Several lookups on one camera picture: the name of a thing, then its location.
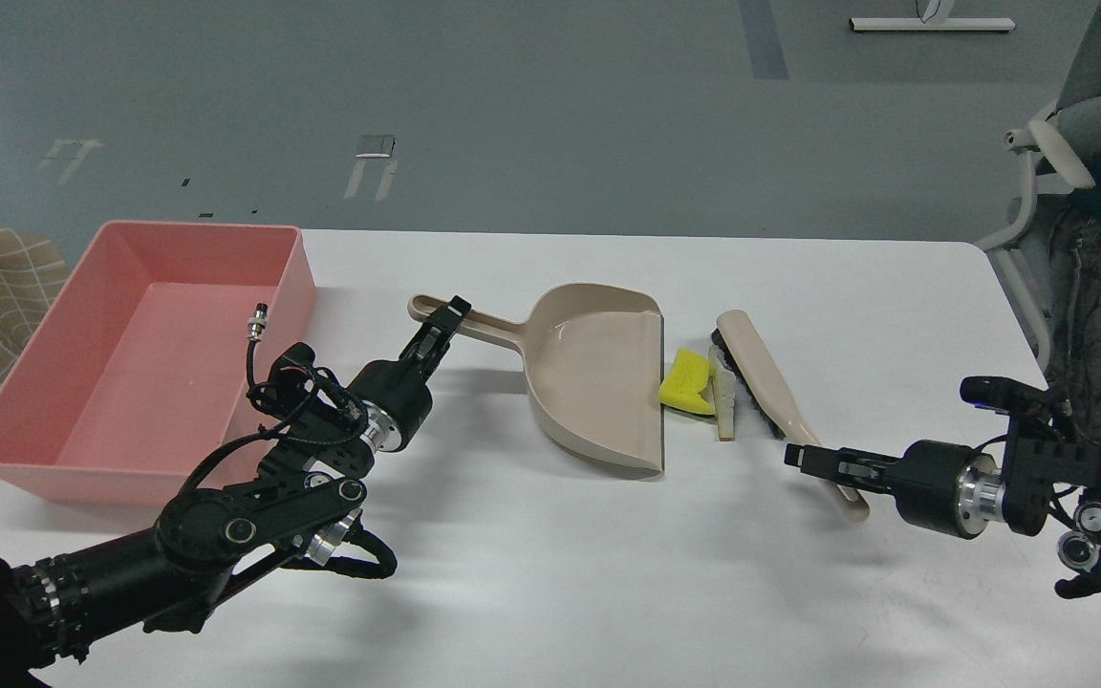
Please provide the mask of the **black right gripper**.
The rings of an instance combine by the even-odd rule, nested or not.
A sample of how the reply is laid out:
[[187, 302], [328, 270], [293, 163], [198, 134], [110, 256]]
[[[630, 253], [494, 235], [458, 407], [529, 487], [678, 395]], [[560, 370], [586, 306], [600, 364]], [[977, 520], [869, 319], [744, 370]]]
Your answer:
[[[805, 476], [874, 495], [895, 496], [909, 526], [975, 539], [1001, 520], [1001, 470], [991, 456], [964, 445], [915, 441], [903, 458], [851, 448], [788, 444], [784, 465]], [[889, 469], [895, 467], [896, 477]]]

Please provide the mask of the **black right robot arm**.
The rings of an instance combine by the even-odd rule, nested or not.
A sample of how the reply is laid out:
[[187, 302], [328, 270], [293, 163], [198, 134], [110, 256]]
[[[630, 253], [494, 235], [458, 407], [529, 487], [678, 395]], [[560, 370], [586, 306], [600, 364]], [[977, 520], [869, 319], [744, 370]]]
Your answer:
[[1006, 418], [999, 459], [983, 447], [914, 441], [903, 456], [792, 443], [784, 462], [829, 483], [887, 495], [914, 527], [975, 539], [986, 524], [1040, 534], [1048, 518], [1062, 524], [1059, 563], [1073, 574], [1058, 580], [1061, 598], [1101, 592], [1101, 445], [1080, 441], [1057, 389], [1005, 376], [967, 376], [967, 404]]

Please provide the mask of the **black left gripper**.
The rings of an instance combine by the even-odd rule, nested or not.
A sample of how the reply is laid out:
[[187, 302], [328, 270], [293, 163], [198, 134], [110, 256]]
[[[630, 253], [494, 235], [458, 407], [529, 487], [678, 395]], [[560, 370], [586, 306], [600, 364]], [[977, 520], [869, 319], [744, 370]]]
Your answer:
[[348, 384], [351, 395], [366, 406], [364, 437], [375, 452], [400, 452], [419, 432], [433, 404], [427, 382], [471, 313], [471, 302], [460, 296], [442, 302], [412, 335], [407, 358], [372, 361]]

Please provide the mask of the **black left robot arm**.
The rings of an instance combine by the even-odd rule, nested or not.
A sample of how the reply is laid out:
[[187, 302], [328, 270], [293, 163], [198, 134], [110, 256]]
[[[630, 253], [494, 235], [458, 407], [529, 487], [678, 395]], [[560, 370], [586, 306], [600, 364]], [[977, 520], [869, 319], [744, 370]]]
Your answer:
[[377, 454], [397, 452], [432, 408], [427, 386], [467, 301], [436, 306], [394, 360], [344, 384], [292, 345], [257, 379], [259, 304], [246, 354], [249, 404], [274, 419], [208, 454], [153, 526], [79, 552], [10, 566], [0, 558], [0, 687], [84, 660], [96, 641], [140, 624], [197, 633], [218, 607], [280, 568], [384, 579], [397, 557], [361, 523]]

